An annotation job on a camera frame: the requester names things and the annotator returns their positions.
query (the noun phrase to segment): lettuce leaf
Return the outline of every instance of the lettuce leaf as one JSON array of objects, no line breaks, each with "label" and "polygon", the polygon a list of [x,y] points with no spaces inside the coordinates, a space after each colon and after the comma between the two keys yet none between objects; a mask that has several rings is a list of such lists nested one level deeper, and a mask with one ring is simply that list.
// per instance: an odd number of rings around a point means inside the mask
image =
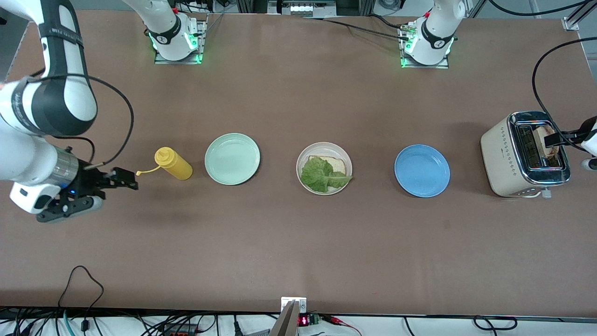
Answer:
[{"label": "lettuce leaf", "polygon": [[320,193],[327,193],[328,186],[341,188],[351,179],[352,176],[346,176],[342,172],[334,172],[332,165],[320,157],[314,157],[307,161],[300,176],[302,183],[311,190]]}]

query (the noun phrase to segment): mint green plate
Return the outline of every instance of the mint green plate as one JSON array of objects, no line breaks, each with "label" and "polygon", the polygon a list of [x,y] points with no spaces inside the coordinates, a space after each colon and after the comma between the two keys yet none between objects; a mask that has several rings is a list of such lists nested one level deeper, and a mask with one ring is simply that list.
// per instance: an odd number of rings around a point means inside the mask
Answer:
[{"label": "mint green plate", "polygon": [[253,139],[240,133],[220,136],[207,148],[205,169],[214,181],[236,185],[250,179],[261,156]]}]

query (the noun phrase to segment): white bowl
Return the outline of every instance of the white bowl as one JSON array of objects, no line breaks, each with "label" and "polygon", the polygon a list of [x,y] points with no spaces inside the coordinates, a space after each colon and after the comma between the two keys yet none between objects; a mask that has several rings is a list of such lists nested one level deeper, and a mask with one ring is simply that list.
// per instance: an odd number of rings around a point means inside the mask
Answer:
[{"label": "white bowl", "polygon": [[340,146],[329,142],[314,143],[313,145],[310,145],[307,148],[305,148],[298,156],[297,160],[298,181],[303,185],[305,189],[317,195],[327,196],[339,193],[342,189],[346,188],[348,183],[341,188],[328,187],[327,193],[320,193],[319,191],[314,191],[313,189],[309,188],[308,185],[305,185],[303,181],[300,180],[300,175],[303,172],[304,165],[307,163],[307,161],[309,161],[309,157],[312,155],[329,156],[341,159],[342,161],[344,161],[344,164],[346,165],[346,176],[352,176],[352,161],[350,160],[350,157],[348,156],[345,150],[343,150]]}]

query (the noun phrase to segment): toast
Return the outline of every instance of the toast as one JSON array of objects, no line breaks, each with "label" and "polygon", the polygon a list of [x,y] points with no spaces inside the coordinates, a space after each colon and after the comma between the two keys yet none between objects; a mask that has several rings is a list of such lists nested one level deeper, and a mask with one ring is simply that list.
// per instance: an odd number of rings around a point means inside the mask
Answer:
[{"label": "toast", "polygon": [[331,164],[332,167],[334,168],[335,172],[341,172],[343,174],[346,174],[346,164],[344,163],[343,160],[341,160],[339,158],[335,158],[335,157],[321,156],[321,155],[310,155],[309,160],[311,160],[314,157],[318,157],[318,158],[321,158],[322,160],[328,161],[328,163]]},{"label": "toast", "polygon": [[553,128],[551,128],[551,126],[540,126],[533,131],[533,137],[535,139],[535,143],[537,144],[537,149],[540,156],[549,159],[558,154],[559,146],[550,148],[545,147],[545,137],[555,133],[556,132],[553,130]]}]

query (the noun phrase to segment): toaster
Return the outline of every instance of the toaster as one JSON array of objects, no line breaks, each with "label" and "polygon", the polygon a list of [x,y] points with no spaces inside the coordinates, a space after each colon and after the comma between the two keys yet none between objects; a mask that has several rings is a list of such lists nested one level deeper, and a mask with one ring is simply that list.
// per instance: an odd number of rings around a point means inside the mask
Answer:
[{"label": "toaster", "polygon": [[564,147],[546,158],[533,136],[553,121],[543,111],[515,112],[481,137],[481,152],[491,189],[502,197],[551,197],[551,187],[570,179]]}]

